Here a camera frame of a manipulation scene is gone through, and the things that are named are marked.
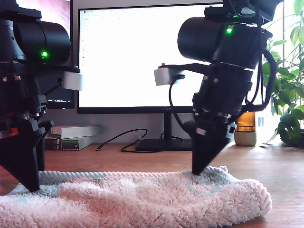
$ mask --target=black metal frame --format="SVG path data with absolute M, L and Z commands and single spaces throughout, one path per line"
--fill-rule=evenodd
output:
M 152 7 L 170 7 L 170 6 L 199 6 L 199 5 L 222 5 L 221 2 L 216 3 L 189 3 L 189 4 L 170 4 L 170 5 L 149 5 L 149 6 L 127 6 L 127 7 L 99 7 L 78 9 L 78 53 L 77 64 L 79 65 L 79 37 L 80 37 L 80 11 L 82 10 L 111 10 L 111 9 L 133 9 L 133 8 L 152 8 Z M 177 106 L 177 113 L 192 113 L 192 106 Z M 79 92 L 77 92 L 77 113 L 78 114 L 165 114 L 173 113 L 170 106 L 166 107 L 79 107 Z

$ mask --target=monitor stand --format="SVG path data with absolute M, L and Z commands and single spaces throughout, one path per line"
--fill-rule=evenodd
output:
M 144 139 L 137 147 L 137 151 L 192 151 L 191 139 L 172 138 L 172 114 L 164 114 L 164 139 Z

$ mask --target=pink towel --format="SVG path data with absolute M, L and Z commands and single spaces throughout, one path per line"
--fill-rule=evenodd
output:
M 39 172 L 40 191 L 19 184 L 0 197 L 0 227 L 212 228 L 267 214 L 270 194 L 226 167 L 172 173 Z

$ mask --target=desk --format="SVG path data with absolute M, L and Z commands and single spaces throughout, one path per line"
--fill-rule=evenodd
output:
M 191 169 L 191 152 L 121 153 L 121 144 L 100 151 L 93 144 L 80 151 L 46 151 L 46 170 L 170 172 Z M 263 147 L 227 146 L 212 162 L 226 165 L 238 179 L 257 179 L 271 194 L 270 214 L 233 228 L 304 228 L 304 150 L 282 144 Z M 1 195 L 18 183 L 1 167 Z

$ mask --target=monitor screen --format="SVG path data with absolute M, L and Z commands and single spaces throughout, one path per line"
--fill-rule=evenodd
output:
M 162 63 L 198 62 L 180 54 L 177 37 L 188 18 L 203 17 L 209 6 L 80 9 L 79 67 L 84 89 L 79 92 L 78 112 L 170 110 L 170 86 L 156 86 L 154 70 Z M 199 91 L 203 79 L 203 75 L 193 72 L 185 75 L 172 89 L 172 101 L 179 112 L 191 112 L 193 94 Z
M 17 0 L 20 7 L 41 11 L 42 21 L 60 24 L 71 37 L 70 26 L 70 1 L 69 0 Z M 72 67 L 72 53 L 68 61 L 63 64 Z M 38 84 L 41 94 L 46 93 L 57 85 L 57 78 L 62 78 L 63 73 L 41 76 Z M 47 109 L 73 109 L 75 107 L 74 91 L 58 88 L 47 95 Z

